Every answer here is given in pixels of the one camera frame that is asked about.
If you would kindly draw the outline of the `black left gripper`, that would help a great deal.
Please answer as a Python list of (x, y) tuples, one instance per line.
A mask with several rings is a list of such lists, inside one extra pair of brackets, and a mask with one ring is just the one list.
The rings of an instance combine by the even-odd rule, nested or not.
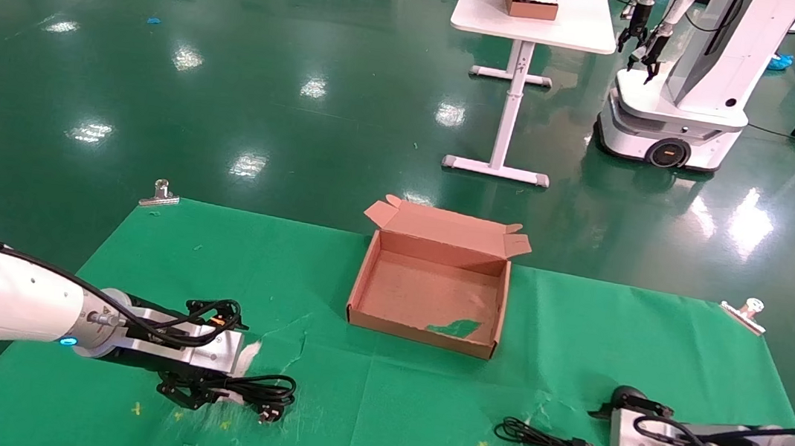
[(227, 372), (124, 349), (113, 349), (94, 359), (155, 372), (161, 378), (157, 392), (182, 409), (195, 411), (202, 406), (202, 400), (216, 403), (230, 397)]

